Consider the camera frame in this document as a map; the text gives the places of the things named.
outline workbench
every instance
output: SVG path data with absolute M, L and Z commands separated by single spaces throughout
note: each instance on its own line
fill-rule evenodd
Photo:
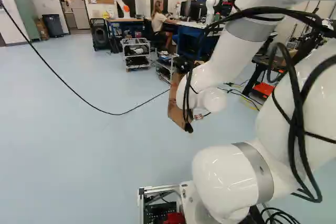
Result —
M 135 38 L 136 32 L 141 32 L 141 36 L 143 37 L 144 32 L 144 24 L 143 18 L 108 18 L 106 19 L 108 30 L 109 30 L 109 37 L 117 37 L 120 36 L 125 38 L 125 32 L 129 31 L 128 33 Z
M 197 39 L 206 27 L 203 23 L 180 21 L 175 24 L 164 23 L 163 30 L 177 33 L 177 54 L 186 56 L 190 59 L 200 60 L 202 56 L 208 55 L 216 46 L 222 31 L 209 33 L 204 39 L 200 50 L 198 50 Z
M 252 62 L 256 64 L 256 69 L 254 73 L 252 74 L 251 78 L 249 79 L 248 83 L 246 84 L 243 95 L 249 96 L 249 94 L 252 92 L 253 87 L 258 84 L 258 79 L 262 72 L 264 72 L 264 75 L 268 69 L 268 56 L 267 55 L 255 55 L 252 59 Z M 283 58 L 275 56 L 274 61 L 272 64 L 271 70 L 277 73 L 283 73 L 286 69 L 286 66 L 282 65 Z

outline woman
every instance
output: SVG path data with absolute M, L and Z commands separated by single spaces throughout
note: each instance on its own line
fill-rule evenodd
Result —
M 160 31 L 160 33 L 166 36 L 167 41 L 166 41 L 165 50 L 167 50 L 170 42 L 172 41 L 173 33 L 161 31 L 163 23 L 166 22 L 170 24 L 177 24 L 177 21 L 166 18 L 166 16 L 162 14 L 160 7 L 161 7 L 161 2 L 156 1 L 154 5 L 154 10 L 152 13 L 152 27 L 153 27 L 154 32 Z

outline blonde hair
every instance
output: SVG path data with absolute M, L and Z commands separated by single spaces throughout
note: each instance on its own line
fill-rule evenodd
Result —
M 160 9 L 160 5 L 161 5 L 161 1 L 155 1 L 155 5 L 153 8 L 153 12 L 152 12 L 152 18 L 154 18 L 156 13 L 162 13 L 161 9 Z

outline black trash bin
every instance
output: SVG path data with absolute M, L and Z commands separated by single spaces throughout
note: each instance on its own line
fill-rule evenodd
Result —
M 63 37 L 64 32 L 62 29 L 59 14 L 44 14 L 42 15 L 44 24 L 46 25 L 50 37 Z

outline floor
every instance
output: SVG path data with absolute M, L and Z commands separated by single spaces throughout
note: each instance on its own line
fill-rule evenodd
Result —
M 75 34 L 90 34 L 91 30 L 90 29 L 71 29 L 70 30 L 72 35 Z
M 34 43 L 78 93 L 121 113 L 166 90 L 154 69 L 126 73 L 120 55 L 94 52 L 91 36 Z M 253 72 L 248 66 L 237 82 Z M 228 108 L 195 122 L 167 118 L 168 94 L 123 115 L 81 102 L 28 45 L 0 48 L 0 222 L 135 224 L 137 189 L 190 180 L 197 151 L 255 137 L 257 111 L 235 95 Z M 322 204 L 288 196 L 274 206 L 302 223 L 332 223 L 334 167 L 318 171 Z

